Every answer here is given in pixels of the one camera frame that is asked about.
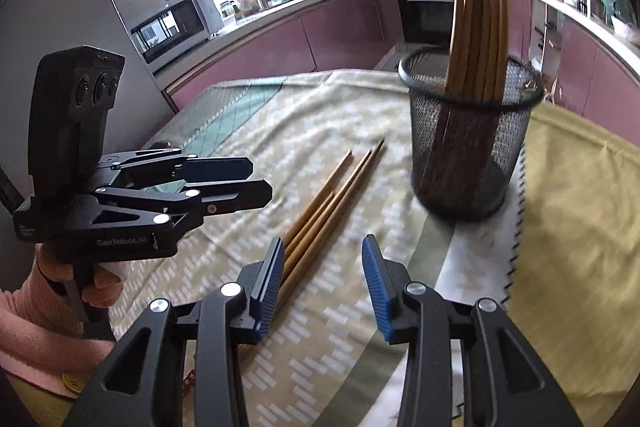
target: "oven door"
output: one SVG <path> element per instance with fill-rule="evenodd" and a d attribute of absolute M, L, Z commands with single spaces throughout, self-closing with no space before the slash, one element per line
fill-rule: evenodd
<path fill-rule="evenodd" d="M 454 0 L 398 0 L 405 42 L 448 46 Z"/>

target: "countertop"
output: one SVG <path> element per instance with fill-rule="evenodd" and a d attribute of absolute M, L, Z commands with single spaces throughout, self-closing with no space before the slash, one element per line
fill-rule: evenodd
<path fill-rule="evenodd" d="M 327 0 L 291 0 L 225 26 L 215 37 L 192 48 L 161 70 L 156 71 L 154 73 L 156 85 L 159 89 L 166 89 L 199 63 L 216 55 L 234 42 L 288 15 L 325 1 Z"/>
<path fill-rule="evenodd" d="M 327 0 L 291 0 L 280 6 L 273 7 L 225 26 L 217 36 L 194 47 L 157 71 L 154 74 L 156 85 L 159 89 L 166 89 L 198 64 L 216 55 L 234 42 L 286 16 L 325 1 Z M 640 49 L 618 38 L 612 28 L 609 28 L 597 20 L 587 18 L 568 4 L 557 0 L 540 1 L 545 2 L 555 10 L 565 14 L 585 28 L 594 37 L 603 42 L 620 61 L 626 64 L 626 66 L 640 78 Z"/>
<path fill-rule="evenodd" d="M 614 33 L 613 28 L 609 28 L 598 20 L 588 18 L 573 6 L 560 2 L 559 0 L 540 1 L 574 20 L 574 22 L 578 23 L 594 37 L 599 39 L 629 70 L 635 73 L 637 78 L 640 78 L 640 49 L 636 48 L 630 42 L 620 39 Z"/>

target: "blue gripper pad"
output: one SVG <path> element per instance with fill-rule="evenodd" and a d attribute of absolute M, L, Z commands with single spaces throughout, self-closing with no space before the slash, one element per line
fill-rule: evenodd
<path fill-rule="evenodd" d="M 271 241 L 249 299 L 249 314 L 255 320 L 255 333 L 258 342 L 267 334 L 271 326 L 283 267 L 284 243 L 277 237 Z"/>
<path fill-rule="evenodd" d="M 393 313 L 398 305 L 398 292 L 376 238 L 369 234 L 362 241 L 362 267 L 369 287 L 378 329 L 387 342 L 394 335 Z"/>

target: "wire mesh cup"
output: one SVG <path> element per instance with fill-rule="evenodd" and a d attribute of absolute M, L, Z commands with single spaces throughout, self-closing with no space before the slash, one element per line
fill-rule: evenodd
<path fill-rule="evenodd" d="M 445 92 L 449 55 L 423 48 L 404 57 L 409 88 L 415 195 L 452 221 L 478 221 L 504 202 L 531 110 L 544 92 L 530 68 L 509 59 L 502 102 L 452 98 Z"/>

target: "yellow button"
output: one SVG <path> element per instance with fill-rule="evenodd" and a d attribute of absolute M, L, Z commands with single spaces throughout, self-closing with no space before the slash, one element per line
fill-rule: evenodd
<path fill-rule="evenodd" d="M 82 378 L 74 377 L 69 373 L 62 375 L 62 383 L 65 384 L 65 387 L 72 393 L 80 394 L 84 391 Z"/>

